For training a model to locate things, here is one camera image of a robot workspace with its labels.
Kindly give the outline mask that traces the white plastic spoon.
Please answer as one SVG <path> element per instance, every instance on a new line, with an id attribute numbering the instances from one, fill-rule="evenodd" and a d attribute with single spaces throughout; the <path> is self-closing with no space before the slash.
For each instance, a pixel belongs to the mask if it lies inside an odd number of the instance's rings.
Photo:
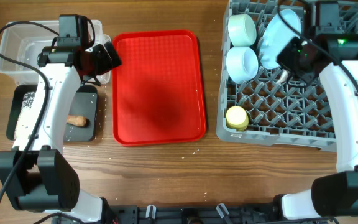
<path id="1" fill-rule="evenodd" d="M 288 76 L 289 76 L 289 73 L 287 70 L 284 70 L 280 76 L 280 78 L 276 81 L 276 84 L 278 85 L 282 85 L 284 83 L 287 82 L 287 79 L 288 79 Z"/>

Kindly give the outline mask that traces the light blue plate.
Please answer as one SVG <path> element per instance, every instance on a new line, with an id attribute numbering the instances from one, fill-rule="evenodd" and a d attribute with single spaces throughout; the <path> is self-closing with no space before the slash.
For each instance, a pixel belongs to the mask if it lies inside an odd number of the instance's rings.
<path id="1" fill-rule="evenodd" d="M 265 69 L 269 70 L 279 67 L 277 63 L 278 54 L 292 38 L 298 37 L 283 23 L 280 16 L 296 29 L 297 32 L 301 32 L 300 18 L 291 9 L 284 9 L 274 16 L 262 36 L 262 43 L 259 48 L 259 53 L 262 54 L 260 62 Z"/>

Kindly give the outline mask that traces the light blue rice bowl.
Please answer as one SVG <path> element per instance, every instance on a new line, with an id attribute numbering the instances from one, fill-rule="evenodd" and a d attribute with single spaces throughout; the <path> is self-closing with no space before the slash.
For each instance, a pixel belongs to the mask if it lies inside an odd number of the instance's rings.
<path id="1" fill-rule="evenodd" d="M 226 68 L 231 80 L 241 84 L 255 78 L 259 61 L 250 47 L 233 47 L 227 53 Z"/>

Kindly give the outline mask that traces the orange carrot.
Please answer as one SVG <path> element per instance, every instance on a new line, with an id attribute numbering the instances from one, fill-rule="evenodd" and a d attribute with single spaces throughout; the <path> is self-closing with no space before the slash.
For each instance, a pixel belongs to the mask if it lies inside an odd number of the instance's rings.
<path id="1" fill-rule="evenodd" d="M 84 116 L 80 115 L 68 115 L 67 124 L 77 126 L 77 127 L 85 127 L 87 125 L 88 120 Z"/>

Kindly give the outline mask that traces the light green bowl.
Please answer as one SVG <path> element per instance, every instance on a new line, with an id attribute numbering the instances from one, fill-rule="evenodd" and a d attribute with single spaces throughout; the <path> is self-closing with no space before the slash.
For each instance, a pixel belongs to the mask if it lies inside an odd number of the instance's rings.
<path id="1" fill-rule="evenodd" d="M 234 47 L 250 47 L 257 38 L 255 23 L 247 14 L 231 16 L 228 21 L 228 32 Z"/>

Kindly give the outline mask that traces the white rice pile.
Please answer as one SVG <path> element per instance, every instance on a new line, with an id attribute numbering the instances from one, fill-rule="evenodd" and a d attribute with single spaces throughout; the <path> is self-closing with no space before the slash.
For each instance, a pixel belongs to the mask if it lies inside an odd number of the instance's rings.
<path id="1" fill-rule="evenodd" d="M 31 112 L 34 97 L 35 92 L 27 92 L 23 97 L 22 106 L 14 130 L 14 140 L 26 138 L 32 133 L 32 128 L 29 127 L 29 125 L 37 119 L 37 115 L 33 115 Z"/>

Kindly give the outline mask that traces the yellow plastic cup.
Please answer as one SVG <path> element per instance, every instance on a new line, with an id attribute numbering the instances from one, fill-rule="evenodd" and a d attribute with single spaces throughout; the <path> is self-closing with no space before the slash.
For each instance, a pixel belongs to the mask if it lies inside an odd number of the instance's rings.
<path id="1" fill-rule="evenodd" d="M 249 124 L 249 117 L 244 108 L 232 106 L 226 111 L 226 126 L 237 131 L 244 131 Z"/>

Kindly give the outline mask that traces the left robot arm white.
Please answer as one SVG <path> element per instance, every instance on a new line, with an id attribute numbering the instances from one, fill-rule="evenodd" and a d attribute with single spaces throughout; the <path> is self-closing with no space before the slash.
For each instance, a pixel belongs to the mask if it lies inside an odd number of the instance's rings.
<path id="1" fill-rule="evenodd" d="M 111 42 L 44 47 L 31 112 L 31 129 L 10 151 L 0 151 L 0 203 L 7 195 L 15 210 L 50 212 L 78 223 L 115 223 L 107 200 L 80 188 L 77 173 L 63 156 L 63 135 L 80 85 L 121 65 Z"/>

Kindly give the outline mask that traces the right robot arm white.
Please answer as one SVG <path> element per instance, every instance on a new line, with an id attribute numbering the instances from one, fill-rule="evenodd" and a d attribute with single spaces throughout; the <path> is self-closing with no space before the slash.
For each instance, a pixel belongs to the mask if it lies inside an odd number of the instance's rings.
<path id="1" fill-rule="evenodd" d="M 304 4 L 304 30 L 277 56 L 290 77 L 319 79 L 336 135 L 336 173 L 310 189 L 279 197 L 282 217 L 306 220 L 358 216 L 358 34 L 343 31 L 336 1 Z"/>

